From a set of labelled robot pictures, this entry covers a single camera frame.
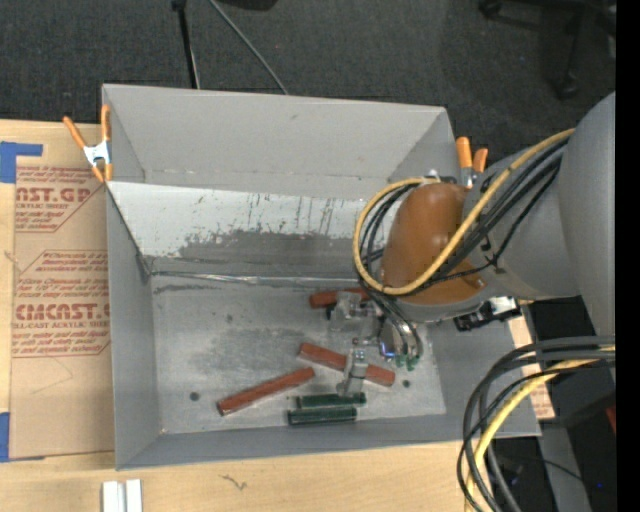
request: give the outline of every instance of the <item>black cable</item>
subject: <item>black cable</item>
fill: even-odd
[[[609,491],[607,489],[601,488],[599,486],[599,484],[597,484],[596,482],[592,482],[591,480],[587,480],[583,476],[571,471],[569,468],[564,467],[562,464],[558,464],[557,462],[553,462],[552,460],[545,459],[544,457],[540,457],[540,456],[536,456],[536,455],[522,455],[522,454],[512,454],[512,455],[510,455],[510,457],[516,458],[516,459],[524,459],[524,460],[531,460],[531,461],[541,462],[543,464],[546,464],[546,465],[549,465],[549,466],[553,466],[554,468],[559,469],[563,473],[569,475],[570,477],[575,478],[576,480],[579,480],[584,485],[588,486],[588,490],[601,492],[601,493],[607,494],[609,496],[616,496],[616,493],[611,492],[611,491]]]
[[[465,277],[465,276],[468,276],[468,275],[476,274],[478,272],[482,272],[486,268],[488,268],[488,267],[490,267],[492,265],[495,265],[497,263],[498,258],[502,255],[502,253],[505,251],[507,245],[511,241],[511,238],[515,234],[515,231],[518,228],[518,226],[524,221],[524,219],[529,214],[531,209],[535,206],[535,204],[538,202],[538,200],[542,197],[544,192],[546,192],[546,190],[549,188],[549,186],[551,185],[551,183],[555,179],[555,176],[557,175],[557,171],[558,170],[559,170],[559,167],[557,169],[555,169],[554,171],[549,171],[549,172],[554,172],[553,176],[538,190],[538,192],[534,195],[534,197],[529,201],[527,206],[523,209],[523,211],[517,217],[516,221],[510,227],[509,232],[505,236],[505,238],[504,238],[503,242],[501,243],[498,251],[496,253],[494,253],[494,256],[491,259],[489,259],[486,264],[482,265],[481,267],[473,268],[473,269],[470,269],[470,270],[465,270],[465,271],[462,271],[462,272],[456,272],[455,274],[449,274],[449,275],[444,275],[442,277],[438,277],[438,274],[446,273],[447,271],[451,271],[457,265],[459,265],[460,262],[466,256],[468,256],[468,254],[473,249],[475,249],[475,247],[480,243],[480,241],[486,236],[486,233],[488,233],[489,229],[491,229],[495,225],[495,223],[497,223],[500,219],[497,219],[494,224],[491,224],[489,229],[487,229],[486,233],[483,234],[483,235],[481,234],[478,237],[477,241],[475,241],[473,243],[469,243],[468,247],[462,247],[462,248],[458,249],[456,251],[456,254],[455,254],[454,258],[453,259],[450,258],[445,263],[443,263],[442,267],[440,267],[440,269],[434,274],[434,277],[430,278],[427,282],[425,282],[422,286],[420,286],[419,288],[417,288],[416,290],[411,292],[409,295],[420,293],[421,291],[426,290],[427,288],[430,288],[431,286],[434,286],[434,285],[439,284],[439,283],[443,283],[445,281],[450,281],[452,279],[457,279],[459,277]],[[540,176],[540,178],[544,178],[544,177],[546,177],[546,173]],[[529,190],[526,190],[522,194],[522,196],[524,196],[528,192],[529,192]],[[515,204],[515,202],[520,200],[522,198],[522,196],[514,198],[514,201],[513,201],[512,204]]]
[[[587,341],[587,344],[584,343],[580,343],[577,344],[578,341]],[[473,431],[471,430],[471,419],[472,419],[472,415],[473,415],[473,409],[475,409],[475,403],[479,400],[480,396],[482,395],[482,393],[485,393],[488,391],[490,385],[492,384],[492,382],[494,382],[496,379],[498,379],[499,377],[501,377],[502,375],[504,375],[505,373],[507,373],[508,371],[515,369],[518,366],[524,366],[526,364],[530,364],[531,360],[529,358],[526,359],[516,359],[518,357],[520,357],[523,354],[526,354],[528,352],[538,352],[538,356],[537,358],[534,358],[534,362],[537,362],[539,360],[542,359],[547,359],[547,358],[551,358],[553,360],[558,360],[561,359],[564,354],[558,352],[558,351],[574,351],[575,350],[588,350],[591,349],[594,346],[605,346],[605,345],[601,345],[601,342],[606,342],[609,343],[611,342],[611,340],[615,340],[615,338],[613,337],[578,337],[578,338],[563,338],[563,339],[554,339],[554,340],[545,340],[545,341],[541,341],[535,344],[529,344],[517,349],[512,350],[511,352],[505,354],[503,357],[501,357],[493,366],[492,368],[489,370],[489,372],[487,372],[487,375],[484,377],[484,379],[478,384],[478,386],[476,387],[476,389],[473,391],[473,393],[471,394],[469,401],[467,403],[467,407],[465,409],[465,414],[464,414],[464,419],[463,419],[463,436],[466,437],[467,435],[469,435],[470,433],[473,433]],[[598,359],[598,358],[602,358],[603,354],[607,354],[604,357],[610,357],[613,358],[614,354],[613,353],[609,353],[609,352],[598,352],[598,353],[593,353],[593,357],[586,357],[587,359]],[[578,354],[578,352],[572,353],[571,355],[571,359],[575,359],[575,358],[582,358],[581,356],[584,356],[585,353],[580,353]],[[495,400],[494,400],[494,404],[496,402],[499,402],[504,396],[506,396],[503,392],[503,394],[499,395]],[[495,409],[495,407],[492,407],[489,409],[489,412],[485,415],[481,415],[481,418],[486,418],[488,417],[488,415],[490,414],[490,411]],[[483,422],[482,420],[480,420],[478,422],[478,424],[480,424],[482,426]],[[467,457],[472,461],[473,460],[473,451],[471,449],[471,447],[469,446],[467,449],[468,451],[467,453]],[[479,472],[476,474],[473,472],[473,469],[471,469],[471,466],[473,465],[473,461],[470,462],[470,471],[472,471],[472,474],[474,475],[474,478],[476,476],[479,475]],[[488,493],[488,491],[486,490],[486,487],[483,487],[483,482],[481,482],[480,485],[478,485],[478,488],[481,490],[481,492],[484,492],[485,494],[490,496],[490,493]]]
[[[560,374],[568,374],[568,373],[572,373],[572,372],[576,372],[576,371],[587,371],[589,370],[591,367],[590,366],[581,366],[581,367],[576,367],[576,368],[566,368],[566,369],[560,369],[560,370],[545,370],[542,372],[538,372],[532,375],[528,375],[525,376],[523,378],[520,378],[518,380],[516,380],[515,382],[513,382],[512,384],[510,384],[509,386],[507,386],[494,400],[493,402],[488,406],[487,408],[487,412],[480,417],[480,419],[476,422],[476,424],[473,426],[473,428],[471,428],[469,430],[469,432],[464,436],[463,439],[463,445],[462,445],[462,449],[460,450],[460,453],[458,455],[458,460],[457,460],[457,464],[456,464],[456,474],[458,477],[458,483],[460,484],[460,487],[465,495],[465,498],[467,499],[467,501],[469,502],[469,504],[478,511],[482,511],[482,509],[480,508],[480,505],[478,504],[478,502],[473,498],[473,496],[471,496],[466,488],[466,483],[464,481],[464,476],[462,474],[462,459],[463,456],[466,455],[467,456],[467,464],[469,465],[469,471],[472,475],[472,478],[474,480],[475,485],[478,487],[478,490],[480,491],[480,493],[483,495],[483,497],[485,498],[485,500],[487,501],[487,503],[489,504],[489,506],[492,508],[492,510],[494,511],[500,511],[500,506],[495,502],[495,499],[493,498],[493,496],[491,496],[491,493],[489,491],[489,489],[487,488],[486,484],[484,483],[484,481],[482,480],[482,475],[480,474],[480,470],[478,469],[477,465],[475,464],[475,460],[474,460],[474,454],[473,454],[473,447],[471,446],[471,440],[473,439],[473,436],[482,429],[482,427],[486,424],[487,420],[489,419],[489,417],[493,414],[493,412],[498,408],[498,406],[500,405],[500,403],[518,386],[520,386],[522,383],[537,378],[537,377],[541,377],[544,375],[560,375]]]
[[[273,69],[271,69],[271,66],[269,66],[269,64],[267,63],[265,58],[260,54],[260,52],[256,49],[256,47],[253,46],[253,44],[251,44],[251,41],[249,41],[247,36],[245,36],[242,33],[242,31],[236,26],[236,24],[231,20],[231,18],[229,18],[229,16],[227,16],[227,13],[225,13],[222,10],[222,8],[217,4],[217,2],[215,2],[215,0],[208,0],[208,1],[209,1],[209,4],[211,4],[211,7],[213,7],[216,10],[216,12],[225,21],[225,23],[231,27],[231,29],[238,35],[238,37],[240,39],[242,39],[244,44],[247,45],[247,48],[249,48],[249,50],[251,50],[251,53],[253,53],[253,55],[260,61],[260,63],[264,66],[265,70],[269,73],[269,75],[271,75],[271,78],[273,78],[273,81],[276,84],[278,84],[278,87],[280,88],[282,93],[283,94],[289,94],[289,91],[287,91],[286,87],[280,81],[280,79],[278,78],[278,75],[276,75],[275,71]]]
[[[381,202],[376,211],[371,215],[371,218],[367,222],[365,226],[364,234],[359,242],[359,250],[361,253],[361,258],[363,261],[363,265],[367,272],[370,272],[370,264],[378,259],[378,255],[381,256],[383,254],[383,249],[379,249],[374,251],[374,243],[376,239],[377,232],[382,225],[382,221],[384,220],[387,212],[393,207],[393,205],[409,190],[416,188],[418,184],[405,185],[398,190],[391,191],[389,195]],[[379,293],[376,290],[370,288],[364,280],[359,277],[360,286],[367,290],[367,293],[371,297],[371,299],[378,305],[378,307],[383,311],[385,317],[389,319],[393,327],[398,331],[400,337],[402,339],[402,352],[403,354],[408,354],[409,343],[407,341],[406,330],[409,330],[411,333],[416,347],[418,349],[418,357],[420,357],[423,352],[423,345],[420,336],[413,326],[411,322],[407,320],[402,311],[396,307],[391,299],[386,297],[383,293]]]
[[[563,360],[563,359],[595,359],[601,357],[601,356],[597,356],[597,354],[593,354],[593,351],[589,351],[589,352],[584,352],[584,351],[576,351],[575,353],[571,353],[571,352],[560,352],[560,353],[556,353],[556,352],[552,352],[549,354],[545,354],[546,357],[541,357],[541,356],[536,356],[536,362],[542,361],[542,360],[551,360],[551,361],[559,361],[559,360]],[[487,400],[488,400],[488,391],[489,388],[487,387],[485,389],[485,391],[480,395],[479,401],[478,401],[478,413],[480,416],[484,416],[484,414],[486,413],[486,408],[487,408]],[[520,506],[518,505],[518,502],[515,499],[515,496],[513,495],[513,493],[511,492],[511,489],[509,488],[509,485],[507,484],[506,480],[504,479],[504,476],[502,474],[502,470],[500,469],[500,463],[498,462],[498,458],[496,456],[494,447],[493,447],[493,442],[489,443],[489,446],[487,447],[487,453],[486,453],[486,458],[487,458],[487,462],[489,463],[489,468],[491,469],[491,471],[493,472],[493,475],[495,477],[495,481],[496,481],[496,485],[497,487],[500,489],[500,492],[502,493],[502,496],[504,497],[504,499],[506,500],[509,508],[513,511],[513,512],[522,512],[522,509],[520,508]]]
[[[515,206],[525,195],[527,195],[533,188],[544,179],[548,173],[553,172],[557,166],[560,164],[560,157],[564,148],[561,146],[560,148],[553,146],[552,151],[545,151],[543,154],[539,155],[539,158],[536,159],[536,162],[539,163],[542,161],[543,165],[536,169],[531,167],[531,171],[526,168],[521,172],[521,174],[514,180],[509,189],[498,198],[496,204],[494,204],[491,209],[484,214],[474,227],[474,229],[467,234],[462,244],[458,249],[456,249],[455,255],[450,257],[445,261],[440,268],[434,273],[431,279],[427,280],[422,286],[418,287],[412,293],[419,293],[420,291],[429,288],[433,284],[441,282],[440,280],[446,280],[447,274],[451,272],[457,265],[460,264],[464,258],[466,258],[473,249],[475,249],[484,238],[488,235],[489,231],[493,229],[493,227],[506,215],[506,213]],[[520,184],[529,177],[530,172],[538,171],[528,183],[524,184],[520,190],[517,190]],[[527,213],[531,210],[535,202],[540,197],[537,196],[530,202],[527,207]]]

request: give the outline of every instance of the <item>gray carpet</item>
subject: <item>gray carpet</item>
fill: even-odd
[[[487,20],[474,0],[221,6],[291,94],[446,106],[454,134],[492,161],[574,126],[615,89],[607,36],[590,25],[581,91],[556,98],[549,79],[572,38],[568,14],[548,8],[507,3]],[[202,88],[280,93],[207,0],[190,0],[187,16]],[[189,87],[169,0],[2,2],[0,37],[4,118],[95,122],[103,82]]]

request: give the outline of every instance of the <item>green object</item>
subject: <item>green object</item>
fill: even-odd
[[[410,357],[407,359],[407,370],[412,372],[415,370],[418,361],[420,360],[420,356]]]
[[[289,425],[314,425],[318,423],[344,423],[358,416],[355,407],[314,407],[294,409],[287,413]]]
[[[364,393],[354,393],[352,396],[340,396],[336,393],[327,395],[299,396],[297,399],[300,409],[313,407],[334,407],[346,405],[364,405],[367,397]]]

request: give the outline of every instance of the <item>black cable bundle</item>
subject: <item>black cable bundle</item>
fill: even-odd
[[[541,151],[534,158],[529,160],[521,168],[520,174],[513,180],[509,188],[499,196],[494,204],[480,217],[474,228],[465,236],[460,246],[456,249],[455,254],[447,259],[445,263],[438,269],[438,271],[425,282],[422,286],[418,287],[411,295],[420,293],[421,291],[433,286],[434,284],[442,283],[458,277],[463,277],[496,265],[498,259],[507,248],[507,245],[513,238],[518,226],[526,218],[529,212],[536,205],[538,200],[544,195],[544,193],[551,186],[560,170],[560,163],[562,161],[562,154],[567,144],[567,139],[561,140],[556,144],[553,144],[549,148]],[[493,176],[489,176],[486,180],[490,181]],[[520,215],[516,218],[511,225],[509,232],[505,239],[500,244],[498,250],[493,254],[491,258],[487,259],[487,263],[483,266],[464,272],[458,272],[456,274],[449,274],[457,265],[459,265],[482,241],[487,237],[489,232],[500,222],[504,216],[522,199],[534,190],[537,186],[540,186],[538,191],[529,200],[529,203],[522,210]]]
[[[359,246],[360,254],[363,254],[362,263],[367,272],[371,273],[371,264],[379,260],[382,257],[382,253],[384,251],[383,249],[374,249],[374,244],[376,235],[378,233],[378,230],[380,229],[380,226],[382,225],[382,221],[384,220],[385,215],[401,197],[403,197],[405,194],[407,194],[417,186],[418,185],[406,185],[394,191],[389,195],[389,197],[387,197],[380,203],[377,210],[371,216],[371,220],[364,230],[364,235],[362,236]],[[402,339],[403,355],[406,356],[409,353],[409,343],[407,341],[407,331],[409,331],[418,349],[417,356],[422,356],[423,345],[420,336],[418,335],[418,332],[416,331],[416,328],[413,326],[413,324],[407,320],[400,308],[397,307],[394,299],[371,289],[371,287],[367,286],[367,284],[361,277],[359,277],[359,282],[360,286],[367,291],[367,294],[369,295],[371,300],[373,300],[378,305],[380,310],[384,313],[385,318],[387,318],[391,322],[391,325],[393,325],[393,327],[400,334],[400,337]]]
[[[508,398],[508,396],[518,388],[524,382],[543,376],[543,375],[559,375],[564,373],[572,373],[576,371],[588,371],[590,368],[598,367],[604,365],[614,366],[615,365],[615,351],[604,349],[611,349],[615,345],[614,337],[583,337],[583,338],[568,338],[568,339],[558,339],[558,340],[546,340],[539,341],[534,344],[526,345],[524,347],[518,348],[509,352],[507,355],[502,357],[495,365],[489,370],[485,378],[478,384],[476,389],[471,394],[469,401],[467,402],[467,407],[464,413],[463,420],[463,445],[460,450],[460,454],[458,456],[457,461],[457,477],[460,487],[462,488],[465,497],[469,504],[474,508],[474,510],[481,511],[480,505],[474,498],[469,494],[466,483],[464,481],[464,477],[462,475],[462,461],[463,458],[466,457],[467,464],[469,466],[469,471],[471,477],[478,487],[478,490],[482,494],[483,498],[487,502],[487,504],[491,507],[491,510],[494,511],[502,511],[502,508],[495,501],[491,492],[487,488],[487,485],[482,480],[482,476],[480,474],[480,470],[478,469],[474,453],[473,447],[471,445],[471,441],[473,437],[479,432],[483,432],[486,428],[489,419],[496,411],[496,409],[500,406],[503,401]],[[525,356],[528,353],[535,353],[535,355]],[[505,389],[503,389],[498,395],[487,405],[489,389],[491,384],[494,383],[498,378],[505,375],[506,373],[522,368],[524,366],[538,363],[542,361],[567,361],[567,360],[576,360],[576,359],[593,359],[595,362],[589,366],[581,366],[570,369],[551,369],[542,372],[535,373],[533,375],[528,375],[526,377],[522,377]],[[474,414],[476,413],[477,408],[477,421],[472,425],[472,419]],[[491,468],[492,473],[496,477],[496,484],[500,488],[503,496],[507,501],[507,505],[509,510],[514,512],[521,512],[520,507],[517,504],[517,501],[513,497],[508,484],[506,483],[502,471],[500,469],[500,465],[495,457],[495,452],[491,445],[489,445],[487,449],[487,459],[489,462],[489,466]]]

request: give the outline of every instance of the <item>cardboard sheet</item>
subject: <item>cardboard sheet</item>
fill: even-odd
[[[79,128],[99,140],[99,127]],[[17,159],[2,255],[14,276],[9,456],[112,449],[105,189],[62,123],[0,121],[0,141],[43,146]]]

